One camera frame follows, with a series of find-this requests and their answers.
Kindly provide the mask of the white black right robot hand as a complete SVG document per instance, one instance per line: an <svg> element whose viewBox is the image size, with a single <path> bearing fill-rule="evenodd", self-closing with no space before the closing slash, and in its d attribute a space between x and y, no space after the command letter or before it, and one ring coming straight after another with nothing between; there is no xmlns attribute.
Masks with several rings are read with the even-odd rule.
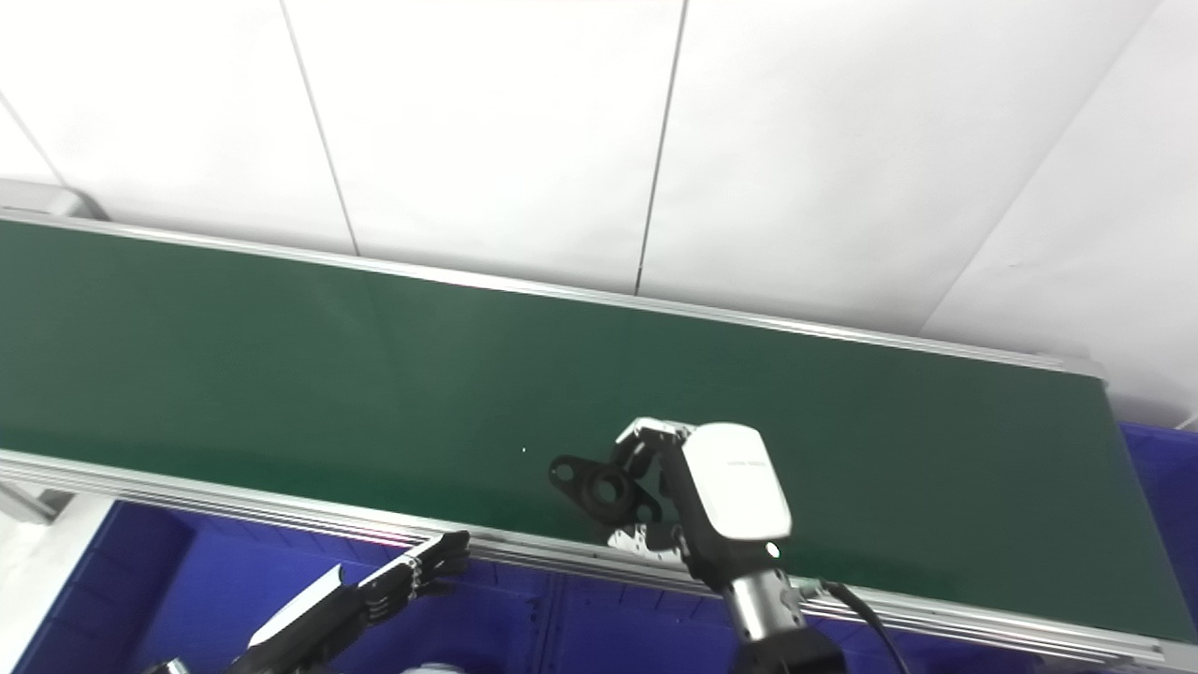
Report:
<svg viewBox="0 0 1198 674"><path fill-rule="evenodd" d="M776 547L791 538L793 520L760 431L739 423L635 418L617 435L611 463L633 479L659 466L660 494L677 517L639 529L648 549L674 549L712 593L782 572Z"/></svg>

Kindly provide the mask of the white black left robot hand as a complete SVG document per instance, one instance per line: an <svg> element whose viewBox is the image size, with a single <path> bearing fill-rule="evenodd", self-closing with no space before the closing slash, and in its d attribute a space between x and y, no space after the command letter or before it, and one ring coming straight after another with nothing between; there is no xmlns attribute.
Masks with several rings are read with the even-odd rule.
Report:
<svg viewBox="0 0 1198 674"><path fill-rule="evenodd" d="M450 579L468 567L465 530L428 538L357 583L341 564L317 576L270 617L226 673L315 673L367 631L401 614L424 596L452 593Z"/></svg>

